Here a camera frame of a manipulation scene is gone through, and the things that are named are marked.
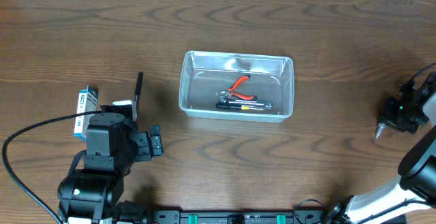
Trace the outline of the black yellow precision screwdriver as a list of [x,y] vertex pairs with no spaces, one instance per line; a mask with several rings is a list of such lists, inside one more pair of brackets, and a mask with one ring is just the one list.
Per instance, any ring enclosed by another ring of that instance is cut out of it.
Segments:
[[216,103],[216,108],[221,110],[254,110],[254,111],[265,111],[266,108],[259,106],[250,106],[239,103]]

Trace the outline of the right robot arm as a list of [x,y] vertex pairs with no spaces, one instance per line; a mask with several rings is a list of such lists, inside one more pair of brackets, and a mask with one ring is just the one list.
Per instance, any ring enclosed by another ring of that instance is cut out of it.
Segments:
[[[435,72],[419,88],[415,78],[401,85],[401,96],[389,97],[379,117],[376,136],[393,128],[414,134],[427,123],[435,125]],[[435,207],[435,128],[403,157],[398,175],[363,195],[351,195],[331,208],[322,223],[385,223],[415,210]]]

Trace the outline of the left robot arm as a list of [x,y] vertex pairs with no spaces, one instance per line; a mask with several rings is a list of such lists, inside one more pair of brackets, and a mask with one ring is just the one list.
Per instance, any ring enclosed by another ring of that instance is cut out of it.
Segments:
[[151,126],[138,131],[136,122],[118,113],[101,113],[90,118],[87,149],[76,155],[84,167],[73,163],[58,188],[58,215],[64,223],[144,223],[119,203],[124,177],[136,162],[150,161],[163,154],[161,129]]

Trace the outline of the silver ratchet wrench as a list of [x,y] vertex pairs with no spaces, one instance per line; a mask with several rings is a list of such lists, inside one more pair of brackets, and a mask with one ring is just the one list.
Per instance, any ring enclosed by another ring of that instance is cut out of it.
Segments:
[[227,98],[227,97],[221,96],[219,98],[218,103],[239,103],[239,104],[250,105],[250,106],[264,107],[264,108],[266,108],[266,110],[270,110],[273,108],[273,103],[271,101],[258,101],[258,100],[245,101],[242,99],[238,99],[236,97]]

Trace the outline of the clear plastic container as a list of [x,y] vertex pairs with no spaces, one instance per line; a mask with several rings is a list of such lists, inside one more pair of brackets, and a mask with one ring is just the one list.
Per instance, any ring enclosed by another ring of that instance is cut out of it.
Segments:
[[189,51],[183,61],[178,105],[191,117],[281,123],[294,109],[293,61]]

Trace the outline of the red black cutting pliers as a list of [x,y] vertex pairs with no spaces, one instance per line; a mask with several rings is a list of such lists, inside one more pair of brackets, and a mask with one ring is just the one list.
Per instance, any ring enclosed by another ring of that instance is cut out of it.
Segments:
[[242,85],[242,83],[250,80],[251,76],[250,75],[245,75],[240,77],[230,88],[221,91],[219,94],[223,97],[236,97],[238,99],[242,99],[245,101],[254,101],[257,99],[257,97],[255,95],[244,95],[242,93],[240,93],[239,88]]

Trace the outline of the stubby black yellow screwdriver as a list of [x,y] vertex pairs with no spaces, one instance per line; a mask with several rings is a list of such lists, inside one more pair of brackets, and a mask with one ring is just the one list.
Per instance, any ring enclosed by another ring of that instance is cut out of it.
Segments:
[[378,123],[377,124],[377,130],[375,133],[375,139],[380,138],[380,136],[382,135],[383,131],[387,128],[387,124],[385,123]]

